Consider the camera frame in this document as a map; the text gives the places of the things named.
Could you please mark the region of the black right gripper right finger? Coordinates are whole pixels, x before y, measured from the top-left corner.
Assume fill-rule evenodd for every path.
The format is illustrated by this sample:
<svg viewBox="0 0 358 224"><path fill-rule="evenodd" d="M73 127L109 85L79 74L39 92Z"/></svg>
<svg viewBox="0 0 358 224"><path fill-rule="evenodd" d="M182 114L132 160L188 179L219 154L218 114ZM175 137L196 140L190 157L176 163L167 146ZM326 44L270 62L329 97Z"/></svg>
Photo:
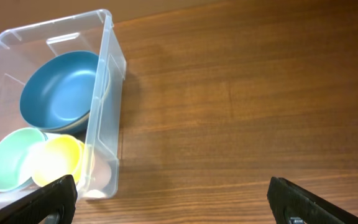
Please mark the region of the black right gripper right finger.
<svg viewBox="0 0 358 224"><path fill-rule="evenodd" d="M358 223L358 217L282 177L270 179L267 198L279 224Z"/></svg>

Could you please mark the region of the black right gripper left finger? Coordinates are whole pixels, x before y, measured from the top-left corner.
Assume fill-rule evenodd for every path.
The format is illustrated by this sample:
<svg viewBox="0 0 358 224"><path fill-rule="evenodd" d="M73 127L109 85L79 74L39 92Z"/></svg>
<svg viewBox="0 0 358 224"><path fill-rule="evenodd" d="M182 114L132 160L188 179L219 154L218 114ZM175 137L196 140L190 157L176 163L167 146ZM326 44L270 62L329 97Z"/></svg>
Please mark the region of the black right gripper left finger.
<svg viewBox="0 0 358 224"><path fill-rule="evenodd" d="M40 223L56 215L56 223L71 223L78 197L72 175L64 175L0 209L0 224Z"/></svg>

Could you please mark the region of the yellow plastic cup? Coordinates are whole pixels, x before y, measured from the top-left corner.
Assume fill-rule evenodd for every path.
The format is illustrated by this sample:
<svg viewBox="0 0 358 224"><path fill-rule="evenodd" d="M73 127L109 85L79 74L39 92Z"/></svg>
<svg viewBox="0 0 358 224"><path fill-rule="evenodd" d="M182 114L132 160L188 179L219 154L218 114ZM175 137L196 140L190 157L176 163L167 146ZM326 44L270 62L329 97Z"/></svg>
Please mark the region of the yellow plastic cup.
<svg viewBox="0 0 358 224"><path fill-rule="evenodd" d="M32 180L44 187L64 175L72 175L77 184L84 148L83 142L67 134L33 145L29 156Z"/></svg>

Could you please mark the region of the mint green plastic cup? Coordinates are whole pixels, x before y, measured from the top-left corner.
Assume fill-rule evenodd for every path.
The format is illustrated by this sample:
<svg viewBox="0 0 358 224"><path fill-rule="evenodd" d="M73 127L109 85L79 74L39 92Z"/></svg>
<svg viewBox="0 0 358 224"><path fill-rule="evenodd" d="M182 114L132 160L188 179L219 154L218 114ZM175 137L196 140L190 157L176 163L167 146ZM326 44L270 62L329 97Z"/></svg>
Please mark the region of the mint green plastic cup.
<svg viewBox="0 0 358 224"><path fill-rule="evenodd" d="M0 141L0 192L24 189L31 184L32 146L46 140L38 129L21 128Z"/></svg>

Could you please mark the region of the blue bowl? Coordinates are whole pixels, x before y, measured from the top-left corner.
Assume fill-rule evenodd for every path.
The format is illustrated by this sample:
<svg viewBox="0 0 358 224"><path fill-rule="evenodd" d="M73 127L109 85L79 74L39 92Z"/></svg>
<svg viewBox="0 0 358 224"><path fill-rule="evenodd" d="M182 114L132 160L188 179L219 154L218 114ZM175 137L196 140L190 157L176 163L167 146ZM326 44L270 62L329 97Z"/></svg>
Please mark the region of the blue bowl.
<svg viewBox="0 0 358 224"><path fill-rule="evenodd" d="M21 93L19 109L23 120L51 132L90 112L98 62L97 54L77 50L42 65Z"/></svg>

